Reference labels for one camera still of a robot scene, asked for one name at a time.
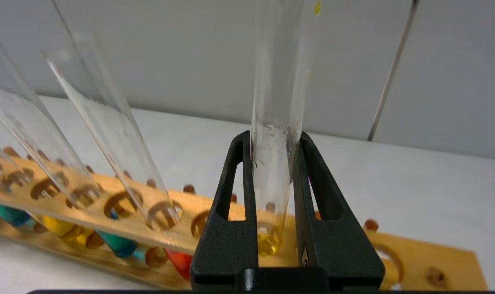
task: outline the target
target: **black clamp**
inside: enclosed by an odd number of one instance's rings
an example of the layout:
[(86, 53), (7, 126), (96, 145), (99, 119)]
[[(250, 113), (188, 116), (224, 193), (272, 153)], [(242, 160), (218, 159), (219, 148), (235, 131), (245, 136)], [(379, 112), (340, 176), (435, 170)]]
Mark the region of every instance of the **black clamp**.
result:
[[(302, 133), (294, 168), (301, 267), (259, 268), (249, 131), (227, 153), (206, 228), (191, 264), (193, 290), (378, 289), (385, 268), (311, 138)], [(228, 221), (236, 166), (243, 162), (244, 221)], [(313, 187), (321, 220), (316, 219)]]

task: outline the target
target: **white table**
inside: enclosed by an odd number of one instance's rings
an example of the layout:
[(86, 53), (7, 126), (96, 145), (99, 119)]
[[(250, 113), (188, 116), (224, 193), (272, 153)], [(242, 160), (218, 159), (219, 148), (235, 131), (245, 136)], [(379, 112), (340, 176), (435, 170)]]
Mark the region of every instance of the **white table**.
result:
[[(68, 100), (44, 104), (76, 152), (97, 173), (113, 175)], [(133, 110), (170, 189), (192, 183), (213, 197), (231, 140), (249, 125)], [(495, 290), (495, 160), (311, 134), (360, 222), (383, 232), (474, 250)], [(25, 154), (0, 124), (0, 146)], [(234, 192), (242, 201), (241, 172)], [(0, 293), (35, 289), (150, 289), (0, 238)]]

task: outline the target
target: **teal liquid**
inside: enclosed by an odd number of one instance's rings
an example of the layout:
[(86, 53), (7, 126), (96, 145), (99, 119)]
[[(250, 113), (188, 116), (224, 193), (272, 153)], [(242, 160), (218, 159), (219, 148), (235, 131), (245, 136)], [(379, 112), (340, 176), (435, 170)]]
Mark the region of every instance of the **teal liquid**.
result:
[(27, 212), (4, 205), (0, 205), (0, 218), (14, 227), (25, 225), (31, 220), (31, 216)]
[(115, 253), (115, 256), (117, 257), (130, 257), (133, 253), (135, 253), (135, 250), (137, 249), (137, 244), (135, 243), (135, 241), (115, 236), (113, 234), (108, 234), (99, 230), (97, 230), (97, 233), (104, 240), (104, 242), (106, 242), (106, 245), (108, 245), (109, 249), (111, 249), (111, 251), (113, 251), (113, 253)]

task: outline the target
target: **test tube rack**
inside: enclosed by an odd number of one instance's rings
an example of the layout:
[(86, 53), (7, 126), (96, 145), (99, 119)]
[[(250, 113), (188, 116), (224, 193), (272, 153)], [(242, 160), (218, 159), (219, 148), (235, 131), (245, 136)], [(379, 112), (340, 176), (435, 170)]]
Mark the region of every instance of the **test tube rack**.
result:
[[(31, 182), (24, 186), (11, 185), (9, 191), (0, 191), (0, 204), (26, 210), (32, 214), (43, 214), (77, 225), (100, 229), (118, 236), (129, 238), (140, 244), (193, 255), (200, 233), (206, 224), (206, 217), (212, 199), (195, 194), (170, 190), (169, 195), (180, 222), (174, 227), (153, 229), (142, 214), (127, 201), (127, 194), (121, 182), (110, 176), (93, 174), (102, 190), (101, 197), (91, 206), (80, 210), (68, 203), (66, 196), (56, 192), (51, 199), (40, 198), (42, 191), (53, 191), (52, 181), (39, 168), (36, 162), (12, 156), (16, 164), (31, 176)], [(57, 165), (57, 170), (68, 175), (72, 171)], [(10, 184), (12, 171), (3, 168), (0, 172)], [(156, 189), (133, 182), (133, 187), (142, 201), (154, 202)], [(109, 211), (115, 208), (127, 210), (128, 216), (111, 219)], [(153, 207), (160, 212), (162, 207)], [(265, 214), (260, 212), (259, 221)], [(244, 207), (231, 203), (229, 220), (245, 219)], [(376, 227), (364, 226), (364, 232), (373, 246), (387, 256), (382, 257), (386, 273), (381, 289), (401, 287), (403, 290), (486, 290), (486, 282), (474, 252), (433, 243), (427, 243), (376, 231)], [(89, 249), (85, 244), (68, 244), (51, 233), (16, 229), (0, 220), (0, 236), (57, 253), (108, 272), (143, 281), (168, 289), (190, 289), (190, 281), (184, 279), (167, 258), (154, 267), (139, 264), (128, 259), (115, 257), (106, 247)], [(287, 216), (283, 229), (283, 240), (276, 255), (261, 257), (260, 266), (298, 266), (296, 253), (296, 231), (294, 216)]]

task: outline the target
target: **white wall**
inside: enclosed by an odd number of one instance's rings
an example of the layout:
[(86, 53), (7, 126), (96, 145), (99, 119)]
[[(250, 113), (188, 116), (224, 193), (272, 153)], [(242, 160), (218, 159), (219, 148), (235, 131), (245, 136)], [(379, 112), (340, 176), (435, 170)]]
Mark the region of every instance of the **white wall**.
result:
[(495, 0), (421, 0), (374, 141), (495, 158)]
[[(324, 0), (304, 129), (366, 139), (410, 0)], [(98, 33), (134, 107), (249, 122), (251, 0), (59, 0)], [(0, 0), (0, 39), (31, 86), (66, 30), (51, 0)], [(375, 141), (495, 158), (495, 0), (420, 0)]]
[[(254, 1), (75, 0), (74, 30), (95, 29), (134, 107), (249, 122)], [(409, 0), (326, 0), (304, 127), (365, 139)], [(64, 97), (40, 56), (66, 31), (51, 0), (0, 0), (0, 39), (39, 93)]]

